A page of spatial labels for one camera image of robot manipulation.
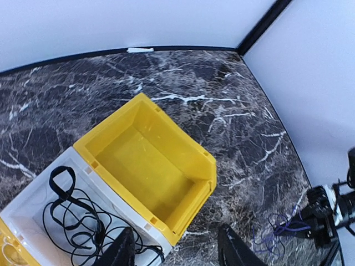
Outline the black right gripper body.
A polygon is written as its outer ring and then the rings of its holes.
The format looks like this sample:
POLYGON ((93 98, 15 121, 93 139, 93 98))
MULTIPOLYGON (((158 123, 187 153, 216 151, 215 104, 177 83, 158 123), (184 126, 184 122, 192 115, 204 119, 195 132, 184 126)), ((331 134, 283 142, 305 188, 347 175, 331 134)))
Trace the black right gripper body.
POLYGON ((306 195, 308 204, 301 211, 301 217, 310 229, 305 236, 314 240, 316 248, 329 247, 338 240, 336 193, 331 186, 317 186, 309 189, 306 195))

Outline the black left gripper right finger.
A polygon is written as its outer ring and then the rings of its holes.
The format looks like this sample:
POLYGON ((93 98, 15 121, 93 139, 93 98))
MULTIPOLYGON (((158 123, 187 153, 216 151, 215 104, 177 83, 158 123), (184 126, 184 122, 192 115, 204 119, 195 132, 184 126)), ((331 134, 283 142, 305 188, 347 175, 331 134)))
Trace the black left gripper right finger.
POLYGON ((217 247, 219 265, 266 266, 226 223, 219 227, 217 247))

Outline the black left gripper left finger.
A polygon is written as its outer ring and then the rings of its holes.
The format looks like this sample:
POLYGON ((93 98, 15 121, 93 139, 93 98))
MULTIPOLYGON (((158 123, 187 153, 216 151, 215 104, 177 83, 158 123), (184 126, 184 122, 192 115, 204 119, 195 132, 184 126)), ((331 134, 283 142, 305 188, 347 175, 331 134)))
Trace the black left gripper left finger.
POLYGON ((133 230, 126 227, 95 262, 98 266, 135 265, 135 240, 133 230))

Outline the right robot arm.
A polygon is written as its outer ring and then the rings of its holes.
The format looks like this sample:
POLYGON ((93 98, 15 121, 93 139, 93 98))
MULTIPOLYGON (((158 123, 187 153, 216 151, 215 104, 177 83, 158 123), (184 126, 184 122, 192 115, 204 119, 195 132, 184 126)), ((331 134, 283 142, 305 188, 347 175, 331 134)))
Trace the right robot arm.
POLYGON ((300 237, 314 240, 317 248, 336 241, 338 229, 345 228, 354 235, 354 148, 348 151, 348 162, 345 181, 306 192, 308 204, 301 211, 306 229, 300 231, 300 237))

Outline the white plastic bin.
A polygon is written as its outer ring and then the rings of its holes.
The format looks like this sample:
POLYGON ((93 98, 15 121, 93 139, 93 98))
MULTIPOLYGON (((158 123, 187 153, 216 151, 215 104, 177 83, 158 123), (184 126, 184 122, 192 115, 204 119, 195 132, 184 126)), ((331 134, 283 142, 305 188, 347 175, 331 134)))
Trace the white plastic bin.
POLYGON ((97 175, 73 148, 68 148, 1 212, 1 219, 39 265, 92 265, 99 256, 92 239, 97 221, 105 229, 99 251, 105 252, 126 227, 135 240, 136 265, 160 265, 172 247, 148 221, 133 210, 97 175), (64 166, 67 171, 54 178, 63 190, 94 210, 69 202, 51 209, 58 195, 51 189, 50 174, 64 166))

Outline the right yellow plastic bin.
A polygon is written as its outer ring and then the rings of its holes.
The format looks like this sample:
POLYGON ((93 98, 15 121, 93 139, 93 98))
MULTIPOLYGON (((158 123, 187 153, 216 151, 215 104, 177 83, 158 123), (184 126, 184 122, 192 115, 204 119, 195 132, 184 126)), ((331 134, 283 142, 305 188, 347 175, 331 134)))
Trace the right yellow plastic bin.
POLYGON ((87 132, 74 149, 171 245, 216 188, 216 159, 142 93, 87 132))

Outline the yellow plastic bin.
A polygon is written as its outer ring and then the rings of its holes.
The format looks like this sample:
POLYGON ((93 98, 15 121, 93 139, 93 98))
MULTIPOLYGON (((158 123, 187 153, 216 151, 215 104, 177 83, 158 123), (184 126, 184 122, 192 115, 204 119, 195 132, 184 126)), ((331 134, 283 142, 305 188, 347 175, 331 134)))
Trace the yellow plastic bin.
POLYGON ((216 159, 142 93, 87 132, 74 149, 171 245, 216 188, 216 159))
POLYGON ((1 219, 1 266, 39 266, 1 219))

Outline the left yellow plastic bin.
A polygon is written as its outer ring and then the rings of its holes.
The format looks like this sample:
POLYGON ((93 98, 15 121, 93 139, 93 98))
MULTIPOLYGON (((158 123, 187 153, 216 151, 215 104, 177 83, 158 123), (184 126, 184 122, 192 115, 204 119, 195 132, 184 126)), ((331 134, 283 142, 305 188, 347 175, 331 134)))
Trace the left yellow plastic bin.
POLYGON ((39 266, 1 219, 1 266, 39 266))

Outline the right black frame post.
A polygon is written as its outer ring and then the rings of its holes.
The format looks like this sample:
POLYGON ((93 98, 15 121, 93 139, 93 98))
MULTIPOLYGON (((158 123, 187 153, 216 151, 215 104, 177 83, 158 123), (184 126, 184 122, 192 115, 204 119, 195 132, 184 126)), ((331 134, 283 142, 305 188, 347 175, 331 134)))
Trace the right black frame post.
POLYGON ((256 25, 244 37, 242 42, 236 48, 239 56, 243 57, 252 46, 265 33, 270 25, 280 16, 280 14, 288 7, 292 0, 276 0, 256 25))

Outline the white tape on wall edge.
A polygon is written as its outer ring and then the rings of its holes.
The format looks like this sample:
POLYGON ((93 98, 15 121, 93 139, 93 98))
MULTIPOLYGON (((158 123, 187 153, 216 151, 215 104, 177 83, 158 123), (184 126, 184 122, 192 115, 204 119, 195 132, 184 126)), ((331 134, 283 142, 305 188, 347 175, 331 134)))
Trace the white tape on wall edge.
POLYGON ((154 48, 128 48, 127 53, 149 53, 154 52, 154 48))

